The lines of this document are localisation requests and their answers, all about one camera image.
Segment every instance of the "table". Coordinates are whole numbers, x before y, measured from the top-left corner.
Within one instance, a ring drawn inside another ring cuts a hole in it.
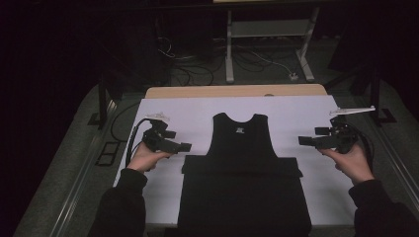
[[[170,118],[168,129],[177,132],[174,141],[192,143],[189,154],[204,155],[210,147],[213,115],[226,112],[237,121],[249,120],[253,114],[267,115],[275,152],[279,157],[296,157],[304,174],[301,184],[313,226],[352,225],[355,206],[347,194],[350,180],[335,169],[331,159],[297,142],[299,135],[314,135],[315,126],[330,126],[329,113],[337,108],[320,85],[309,87],[318,90],[309,95],[306,85],[152,88],[141,101],[134,124],[146,115],[162,112]],[[148,128],[140,127],[138,134]],[[185,153],[179,153],[164,159],[146,174],[146,223],[176,225],[184,157]]]

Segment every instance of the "dark background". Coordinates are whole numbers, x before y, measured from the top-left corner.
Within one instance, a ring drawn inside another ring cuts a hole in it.
[[[381,78],[393,85],[419,118],[415,99],[419,65],[416,5],[398,1],[322,8],[314,40],[342,35],[331,68],[345,72],[372,60]],[[77,6],[77,1],[64,0],[0,3],[0,76],[6,105],[0,164],[1,236],[13,235],[80,102],[101,78],[116,99],[123,91],[145,91],[165,85],[168,79],[168,62],[155,50],[155,15],[94,17],[81,14]],[[181,16],[166,15],[163,34],[179,41],[201,39],[183,46],[190,45],[189,50],[210,57],[206,50],[209,38],[224,32],[225,14],[195,16],[192,25],[188,17]],[[176,29],[195,31],[182,32],[194,33],[186,36]]]

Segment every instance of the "metal stand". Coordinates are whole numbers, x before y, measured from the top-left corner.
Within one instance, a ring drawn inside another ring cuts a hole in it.
[[[288,21],[264,21],[264,22],[232,22],[231,11],[228,11],[227,18],[227,53],[225,57],[226,83],[234,83],[233,63],[231,59],[231,39],[247,37],[277,37],[277,36],[304,36],[302,48],[297,50],[296,56],[308,82],[314,81],[314,76],[305,59],[308,44],[315,27],[318,12],[316,7],[308,20],[288,20]]]

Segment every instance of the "human wrist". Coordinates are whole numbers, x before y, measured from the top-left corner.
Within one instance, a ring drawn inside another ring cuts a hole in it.
[[[136,171],[136,172],[139,172],[139,173],[141,173],[141,174],[144,174],[144,169],[142,169],[141,167],[139,167],[139,166],[136,166],[135,164],[128,164],[127,166],[126,166],[126,168],[127,169],[130,169],[130,170],[134,170],[134,171]]]
[[[354,185],[363,183],[365,181],[369,181],[369,180],[375,180],[376,178],[372,175],[372,174],[367,174],[363,177],[357,178],[357,179],[353,179],[353,183]]]

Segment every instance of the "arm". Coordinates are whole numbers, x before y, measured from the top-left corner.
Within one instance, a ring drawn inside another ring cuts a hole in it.
[[[143,173],[170,155],[152,152],[140,143],[129,165],[121,170],[117,186],[102,195],[88,236],[142,236],[145,229],[142,189],[147,183]]]
[[[381,182],[373,176],[363,149],[355,144],[347,154],[331,149],[319,150],[336,162],[336,168],[348,176],[354,186],[349,194],[354,200],[356,236],[419,236],[419,223],[402,203],[388,197]]]

